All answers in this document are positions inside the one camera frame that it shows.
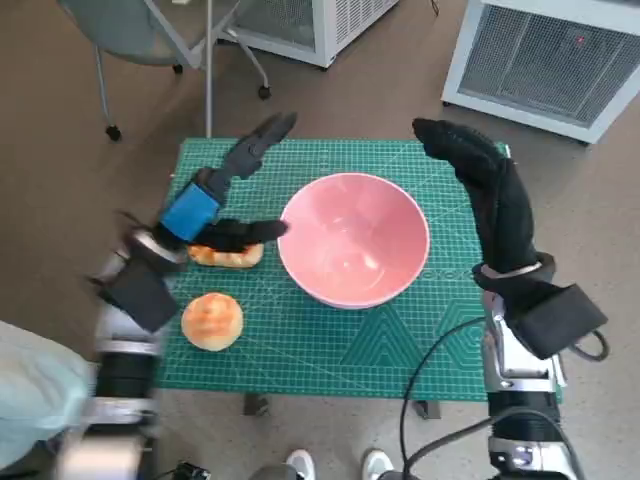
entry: chair leg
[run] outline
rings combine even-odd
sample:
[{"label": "chair leg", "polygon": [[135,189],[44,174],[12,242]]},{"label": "chair leg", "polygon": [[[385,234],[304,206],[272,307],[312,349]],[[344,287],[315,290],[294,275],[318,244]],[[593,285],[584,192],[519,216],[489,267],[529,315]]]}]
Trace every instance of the chair leg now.
[{"label": "chair leg", "polygon": [[266,100],[271,96],[271,85],[269,85],[269,77],[267,76],[267,72],[265,72],[264,68],[262,68],[262,65],[253,54],[251,49],[247,46],[246,43],[244,43],[244,41],[242,41],[240,36],[232,28],[227,27],[225,29],[225,33],[231,36],[238,43],[238,45],[240,45],[240,48],[242,48],[244,54],[249,58],[249,60],[251,60],[251,63],[262,77],[262,86],[258,90],[258,95],[263,100]]},{"label": "chair leg", "polygon": [[107,85],[104,80],[104,71],[102,69],[102,51],[97,45],[93,46],[93,50],[96,56],[96,71],[98,73],[98,86],[100,87],[102,112],[104,113],[105,120],[107,121],[105,133],[112,141],[117,142],[122,138],[122,133],[118,126],[111,122],[111,114],[109,113],[109,104],[107,102]]}]

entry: cutting mat grid lines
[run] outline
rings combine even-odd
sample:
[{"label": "cutting mat grid lines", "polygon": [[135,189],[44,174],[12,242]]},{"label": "cutting mat grid lines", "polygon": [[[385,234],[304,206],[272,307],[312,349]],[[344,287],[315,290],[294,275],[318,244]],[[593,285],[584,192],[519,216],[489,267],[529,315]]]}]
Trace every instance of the cutting mat grid lines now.
[{"label": "cutting mat grid lines", "polygon": [[[181,150],[169,198],[198,168],[220,165],[233,139],[190,139]],[[375,309],[337,310],[300,290],[280,262],[277,246],[248,271],[189,265],[172,285],[181,308],[210,291],[232,295],[245,312],[243,335],[228,350],[192,346],[170,326],[159,372],[164,388],[308,395],[401,397],[408,377],[447,329],[483,314],[470,270],[480,261],[468,198],[451,167],[425,156],[415,141],[286,140],[246,181],[236,180],[222,217],[278,218],[310,181],[338,172],[387,178],[425,212],[431,252],[420,277]],[[480,327],[461,332],[436,352],[415,398],[484,401]]]}]

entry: metal pole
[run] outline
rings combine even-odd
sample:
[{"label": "metal pole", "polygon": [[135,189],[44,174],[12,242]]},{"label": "metal pole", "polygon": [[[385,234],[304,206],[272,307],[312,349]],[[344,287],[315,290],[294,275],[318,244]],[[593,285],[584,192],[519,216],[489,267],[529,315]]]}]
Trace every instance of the metal pole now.
[{"label": "metal pole", "polygon": [[211,31],[213,30],[213,2],[207,0],[207,45],[205,48],[206,55],[206,119],[205,119],[205,136],[211,138],[211,129],[213,127],[213,39]]}]

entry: black cable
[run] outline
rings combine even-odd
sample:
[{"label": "black cable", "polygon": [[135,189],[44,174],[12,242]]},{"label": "black cable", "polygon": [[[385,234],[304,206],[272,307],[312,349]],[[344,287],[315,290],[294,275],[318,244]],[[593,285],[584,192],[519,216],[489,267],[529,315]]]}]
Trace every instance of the black cable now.
[{"label": "black cable", "polygon": [[440,6],[438,5],[437,0],[431,0],[431,8],[433,9],[433,13],[436,14],[436,17],[440,15]]},{"label": "black cable", "polygon": [[426,355],[422,358],[422,361],[420,362],[420,364],[418,365],[418,368],[415,369],[415,371],[413,372],[413,375],[411,375],[411,378],[409,379],[409,383],[407,384],[407,388],[404,391],[404,397],[402,400],[402,410],[400,411],[400,451],[402,452],[402,461],[406,464],[407,463],[407,445],[405,442],[405,434],[404,434],[404,420],[407,414],[407,405],[409,403],[409,398],[411,396],[411,391],[413,390],[413,386],[416,383],[416,380],[418,379],[418,376],[420,375],[420,372],[422,371],[422,368],[425,366],[425,364],[427,363],[427,360],[429,360],[429,357],[431,357],[431,355],[433,355],[433,352],[436,351],[436,348],[438,348],[440,346],[440,344],[442,342],[444,342],[450,335],[453,335],[454,333],[459,332],[460,330],[464,330],[467,327],[470,327],[472,325],[476,325],[478,323],[482,323],[485,321],[484,317],[479,317],[479,318],[474,318],[473,320],[468,320],[464,323],[461,323],[460,325],[453,327],[451,330],[448,330],[447,332],[443,333],[440,338],[438,338],[438,340],[436,340],[436,343],[434,343],[431,348],[429,349],[429,351],[427,351]]},{"label": "black cable", "polygon": [[172,468],[171,470],[167,470],[164,473],[161,473],[160,475],[156,475],[155,477],[153,477],[152,480],[160,480],[161,478],[166,477],[167,475],[171,475],[172,473],[174,473],[176,471],[175,468]]},{"label": "black cable", "polygon": [[576,451],[573,448],[573,445],[571,444],[569,437],[567,437],[567,434],[564,433],[560,425],[555,421],[553,421],[553,419],[548,415],[538,410],[534,410],[532,408],[526,408],[526,407],[507,408],[506,410],[503,410],[502,412],[500,412],[498,415],[495,415],[494,417],[486,418],[469,427],[463,428],[462,430],[458,430],[457,432],[450,433],[449,435],[445,435],[444,437],[439,438],[438,440],[435,440],[429,443],[428,445],[425,445],[416,453],[411,455],[411,457],[405,462],[403,472],[402,472],[403,479],[408,480],[411,467],[413,467],[420,459],[422,459],[429,453],[433,452],[434,450],[437,450],[440,447],[448,445],[451,442],[455,442],[456,440],[460,440],[461,438],[464,438],[467,435],[471,435],[472,433],[476,433],[480,430],[483,430],[491,425],[494,425],[498,422],[501,422],[502,420],[505,420],[506,418],[512,417],[514,415],[522,415],[522,414],[535,415],[537,417],[540,417],[545,421],[547,421],[549,425],[551,425],[556,430],[556,432],[558,432],[558,435],[560,435],[560,438],[562,438],[562,441],[567,447],[567,450],[569,452],[569,457],[571,458],[573,469],[576,473],[576,477],[578,478],[578,480],[586,480],[584,476],[584,471],[582,470],[582,465],[578,460],[578,455],[576,454]]},{"label": "black cable", "polygon": [[609,345],[609,341],[598,330],[594,330],[593,332],[591,332],[591,334],[594,337],[596,337],[598,342],[600,342],[600,347],[601,347],[600,353],[596,355],[588,353],[585,350],[583,350],[581,347],[579,347],[577,344],[571,345],[568,348],[571,352],[575,353],[583,360],[587,360],[588,362],[596,362],[596,363],[604,362],[609,357],[609,354],[611,353],[611,346]]}]

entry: bun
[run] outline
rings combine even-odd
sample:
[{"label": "bun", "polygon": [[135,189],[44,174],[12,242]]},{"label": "bun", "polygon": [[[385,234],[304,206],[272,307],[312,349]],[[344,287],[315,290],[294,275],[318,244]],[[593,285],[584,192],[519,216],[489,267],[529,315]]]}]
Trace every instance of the bun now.
[{"label": "bun", "polygon": [[219,352],[235,342],[244,326],[242,308],[232,297],[207,293],[182,314],[182,332],[196,347]]},{"label": "bun", "polygon": [[251,268],[262,259],[264,245],[259,243],[247,247],[242,253],[218,252],[202,245],[189,247],[189,256],[199,265],[227,268]]}]

